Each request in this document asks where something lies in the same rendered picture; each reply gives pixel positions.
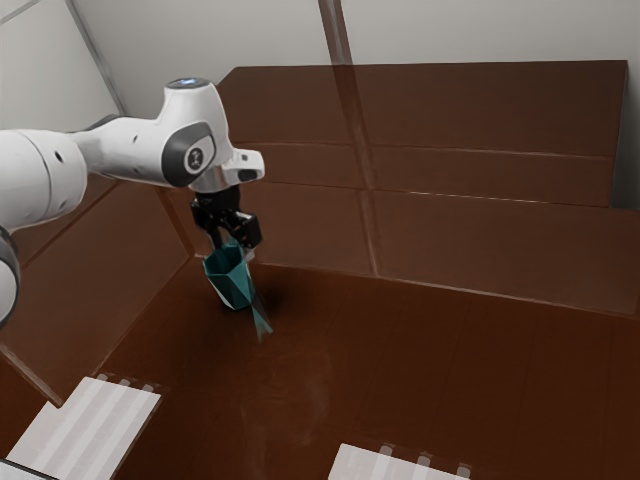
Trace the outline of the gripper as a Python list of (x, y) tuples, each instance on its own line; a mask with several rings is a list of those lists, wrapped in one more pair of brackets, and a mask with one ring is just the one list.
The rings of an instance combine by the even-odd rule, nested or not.
[(238, 186), (214, 193), (195, 193), (190, 208), (195, 224), (203, 230), (215, 250), (224, 246), (220, 233), (225, 230), (244, 249), (244, 260), (255, 259), (255, 250), (262, 239), (259, 220), (255, 214), (240, 209), (241, 192)]

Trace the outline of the teal faceted mug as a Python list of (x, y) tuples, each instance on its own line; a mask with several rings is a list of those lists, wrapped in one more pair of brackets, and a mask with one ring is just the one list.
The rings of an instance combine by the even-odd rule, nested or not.
[(202, 264), (209, 283), (228, 308), (238, 311), (253, 303), (255, 288), (243, 248), (236, 240), (214, 249)]

